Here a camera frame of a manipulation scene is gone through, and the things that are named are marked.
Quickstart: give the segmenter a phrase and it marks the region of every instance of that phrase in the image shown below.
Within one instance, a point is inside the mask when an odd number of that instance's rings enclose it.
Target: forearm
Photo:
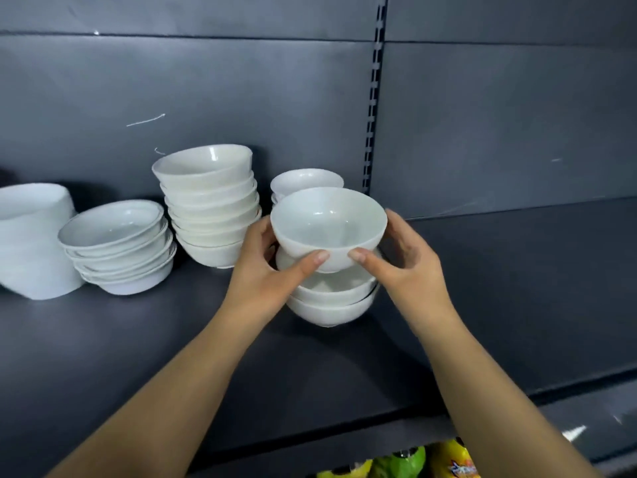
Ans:
[[[434,321],[416,319],[422,322],[416,331],[481,475],[598,476],[477,342],[456,311],[446,312]]]
[[[220,310],[51,477],[184,476],[236,365],[261,330]]]

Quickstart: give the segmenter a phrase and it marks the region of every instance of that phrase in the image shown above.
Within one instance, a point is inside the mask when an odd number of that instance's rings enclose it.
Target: fingernail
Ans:
[[[329,258],[329,252],[327,250],[321,250],[314,257],[314,262],[316,262],[317,265],[321,265],[325,263],[328,258]]]
[[[365,256],[366,256],[365,253],[363,253],[362,251],[356,248],[353,250],[350,250],[349,253],[347,253],[347,256],[349,256],[356,263],[365,263]]]

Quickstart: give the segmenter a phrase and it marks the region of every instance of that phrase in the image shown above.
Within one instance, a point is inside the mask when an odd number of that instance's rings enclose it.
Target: hand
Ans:
[[[362,265],[387,289],[412,328],[422,319],[431,320],[450,310],[455,314],[438,255],[405,220],[390,209],[387,210],[387,220],[386,236],[395,241],[398,253],[404,260],[403,268],[391,265],[362,248],[351,250],[350,258]]]
[[[222,309],[244,315],[265,326],[277,314],[294,289],[329,258],[316,250],[295,265],[277,272],[267,262],[274,255],[275,234],[270,217],[249,228],[235,265]]]

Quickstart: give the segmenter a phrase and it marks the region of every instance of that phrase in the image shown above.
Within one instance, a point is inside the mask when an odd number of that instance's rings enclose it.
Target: person's right hand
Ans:
[[[455,314],[447,292],[440,259],[409,223],[387,210],[386,236],[392,238],[404,261],[396,267],[362,248],[349,256],[362,265],[387,289],[402,316],[412,327],[419,327],[438,316]]]

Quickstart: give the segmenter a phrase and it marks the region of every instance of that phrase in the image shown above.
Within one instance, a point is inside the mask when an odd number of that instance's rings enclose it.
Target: green bottle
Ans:
[[[395,452],[374,460],[370,478],[417,478],[425,461],[424,446]]]

